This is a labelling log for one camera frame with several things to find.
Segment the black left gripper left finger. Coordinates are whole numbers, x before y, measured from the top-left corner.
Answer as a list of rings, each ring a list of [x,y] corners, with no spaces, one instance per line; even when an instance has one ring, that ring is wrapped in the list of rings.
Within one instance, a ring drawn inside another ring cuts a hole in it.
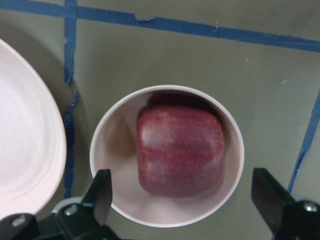
[[[106,225],[112,203],[109,169],[95,175],[79,203],[64,203],[59,210],[38,221],[31,213],[16,213],[0,221],[2,240],[117,240]]]

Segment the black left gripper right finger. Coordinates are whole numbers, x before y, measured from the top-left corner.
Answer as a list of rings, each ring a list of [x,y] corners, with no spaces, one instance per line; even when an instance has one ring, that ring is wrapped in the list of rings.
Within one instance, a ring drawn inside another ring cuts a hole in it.
[[[251,199],[274,240],[318,240],[320,205],[295,200],[265,168],[254,168]]]

